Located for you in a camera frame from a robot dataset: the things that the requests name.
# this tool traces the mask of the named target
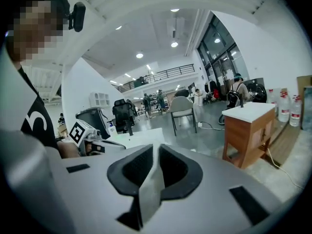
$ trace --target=large window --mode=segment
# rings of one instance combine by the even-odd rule
[[[209,23],[197,50],[205,65],[209,80],[216,82],[222,98],[225,98],[229,92],[235,73],[240,73],[244,80],[249,79],[239,48],[216,16],[213,16]]]
[[[232,36],[226,27],[220,22],[220,20],[215,16],[212,20],[212,25],[215,30],[220,34],[225,45],[232,44],[234,42]]]
[[[219,34],[210,27],[204,36],[203,43],[207,47],[207,54],[210,60],[216,59],[222,52],[224,45]]]

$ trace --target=black gaming chair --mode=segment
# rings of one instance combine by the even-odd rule
[[[116,118],[116,130],[126,133],[127,125],[126,120],[133,121],[133,112],[131,110],[131,104],[125,102],[124,99],[116,100],[113,106],[113,115]]]

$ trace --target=balcony railing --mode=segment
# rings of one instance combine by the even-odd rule
[[[134,89],[134,88],[137,88],[137,87],[149,84],[149,83],[153,83],[155,81],[159,81],[159,80],[163,80],[163,79],[167,79],[167,78],[171,78],[175,76],[180,76],[180,75],[184,75],[188,73],[193,73],[193,72],[195,72],[193,64],[167,69],[167,70],[155,73],[153,75],[140,77],[140,78],[137,78],[135,81],[130,81],[126,84],[123,84],[122,86],[119,87],[119,91],[123,93],[130,89]]]

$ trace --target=office chair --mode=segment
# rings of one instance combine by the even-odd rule
[[[195,127],[195,133],[197,133],[195,115],[194,115],[194,110],[193,110],[193,103],[191,103],[186,97],[178,96],[172,100],[171,107],[170,107],[170,114],[171,114],[172,124],[174,127],[175,136],[176,136],[175,118],[180,118],[184,116],[193,117],[193,127]]]
[[[124,99],[116,100],[113,106],[113,115],[116,117],[116,130],[117,132],[127,132],[128,127],[126,120],[133,122],[133,112],[131,110],[131,104],[125,102]]]

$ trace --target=black rubber pad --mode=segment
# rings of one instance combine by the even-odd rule
[[[84,169],[90,168],[90,166],[88,166],[87,164],[81,164],[81,165],[77,165],[77,166],[70,166],[70,167],[66,167],[67,171],[71,174],[71,173],[75,173]]]
[[[269,216],[269,213],[243,186],[232,188],[230,189],[230,192],[252,225],[260,223],[263,219]]]

